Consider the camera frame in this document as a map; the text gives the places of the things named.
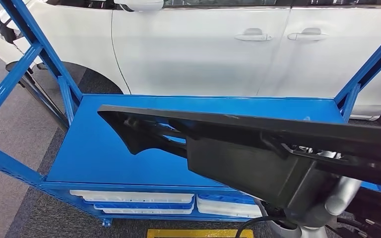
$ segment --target blue metal cart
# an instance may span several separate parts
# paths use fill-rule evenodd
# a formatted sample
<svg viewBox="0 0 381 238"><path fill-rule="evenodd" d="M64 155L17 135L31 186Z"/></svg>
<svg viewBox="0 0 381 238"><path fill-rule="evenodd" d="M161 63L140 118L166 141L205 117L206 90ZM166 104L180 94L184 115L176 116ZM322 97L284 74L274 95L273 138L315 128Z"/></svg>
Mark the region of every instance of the blue metal cart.
<svg viewBox="0 0 381 238"><path fill-rule="evenodd" d="M381 70L380 46L333 99L82 94L22 0L0 2L31 44L0 84L0 106L33 59L39 56L60 86L69 123L48 175L39 174L2 151L0 171L101 219L105 226L109 226L113 218L201 221L245 221L247 218L202 214L197 209L189 215L105 214L82 198L70 195L70 189L239 193L190 172L184 159L164 151L150 149L132 155L97 114L101 105L346 123L358 93Z"/></svg>

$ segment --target blue plastic tray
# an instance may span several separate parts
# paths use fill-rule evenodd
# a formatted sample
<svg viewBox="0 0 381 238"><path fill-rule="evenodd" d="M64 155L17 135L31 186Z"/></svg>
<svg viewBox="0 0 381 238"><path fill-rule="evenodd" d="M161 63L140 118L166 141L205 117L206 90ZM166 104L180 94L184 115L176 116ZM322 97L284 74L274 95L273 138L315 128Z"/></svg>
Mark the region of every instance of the blue plastic tray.
<svg viewBox="0 0 381 238"><path fill-rule="evenodd" d="M129 208L129 209L175 209L188 210L195 203L195 196L190 203L151 203L151 202L87 202L95 208Z"/></svg>
<svg viewBox="0 0 381 238"><path fill-rule="evenodd" d="M198 197L204 200L219 201L219 202L234 202L242 204L252 204L256 205L254 198L243 194L233 194L233 195L216 195L216 194L198 194Z"/></svg>

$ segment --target blue shelf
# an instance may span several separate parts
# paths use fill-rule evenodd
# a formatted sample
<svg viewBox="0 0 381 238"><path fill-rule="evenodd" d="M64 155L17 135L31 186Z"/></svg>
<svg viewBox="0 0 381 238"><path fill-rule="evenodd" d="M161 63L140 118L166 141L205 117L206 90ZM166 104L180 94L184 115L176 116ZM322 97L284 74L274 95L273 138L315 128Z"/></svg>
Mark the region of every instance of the blue shelf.
<svg viewBox="0 0 381 238"><path fill-rule="evenodd" d="M188 171L186 159L178 156L158 149L130 154L118 135L97 114L103 104L343 123L332 99L84 95L46 182L114 187L116 184L190 186L233 191Z"/></svg>

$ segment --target car body panel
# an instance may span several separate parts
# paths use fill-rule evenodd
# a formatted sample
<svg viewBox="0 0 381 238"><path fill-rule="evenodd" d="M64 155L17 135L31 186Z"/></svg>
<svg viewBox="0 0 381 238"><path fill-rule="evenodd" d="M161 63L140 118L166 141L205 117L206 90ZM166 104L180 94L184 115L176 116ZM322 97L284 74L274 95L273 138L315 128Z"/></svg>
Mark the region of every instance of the car body panel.
<svg viewBox="0 0 381 238"><path fill-rule="evenodd" d="M320 40L290 40L316 28ZM294 7L259 96L334 97L381 45L381 8ZM381 72L360 92L355 115L381 115Z"/></svg>
<svg viewBox="0 0 381 238"><path fill-rule="evenodd" d="M113 50L111 10L50 5L39 0L31 0L27 7L62 61L92 69L113 81L123 93L130 93ZM13 23L8 27L17 29ZM23 52L30 47L24 37L14 43Z"/></svg>
<svg viewBox="0 0 381 238"><path fill-rule="evenodd" d="M254 96L289 7L113 12L113 43L133 94ZM266 41L236 39L260 30Z"/></svg>
<svg viewBox="0 0 381 238"><path fill-rule="evenodd" d="M0 11L0 17L5 15L5 11ZM6 64L18 61L23 56L23 52L21 52L17 47L11 43L8 43L0 36L0 59L4 61Z"/></svg>
<svg viewBox="0 0 381 238"><path fill-rule="evenodd" d="M62 61L102 74L126 94L333 97L381 44L380 6L128 12L26 1ZM5 11L0 18L8 19ZM326 37L291 40L306 28ZM242 40L253 29L271 39ZM18 61L28 47L23 37L14 44L0 37L0 58ZM381 115L381 73L353 112Z"/></svg>

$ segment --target white plastic tray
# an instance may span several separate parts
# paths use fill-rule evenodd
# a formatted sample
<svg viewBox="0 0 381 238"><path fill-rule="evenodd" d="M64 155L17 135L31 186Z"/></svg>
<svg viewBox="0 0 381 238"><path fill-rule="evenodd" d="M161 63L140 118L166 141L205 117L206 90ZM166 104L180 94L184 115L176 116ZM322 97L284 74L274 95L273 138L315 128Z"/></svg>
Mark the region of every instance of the white plastic tray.
<svg viewBox="0 0 381 238"><path fill-rule="evenodd" d="M257 205L211 201L199 197L196 197L196 202L200 213L248 218L262 216Z"/></svg>
<svg viewBox="0 0 381 238"><path fill-rule="evenodd" d="M190 214L194 208L188 210L179 209L125 209L125 208L96 208L97 210L103 210L105 213L116 213L116 214Z"/></svg>
<svg viewBox="0 0 381 238"><path fill-rule="evenodd" d="M90 202L166 202L190 203L194 194L159 192L107 192L70 190L70 194L81 196Z"/></svg>

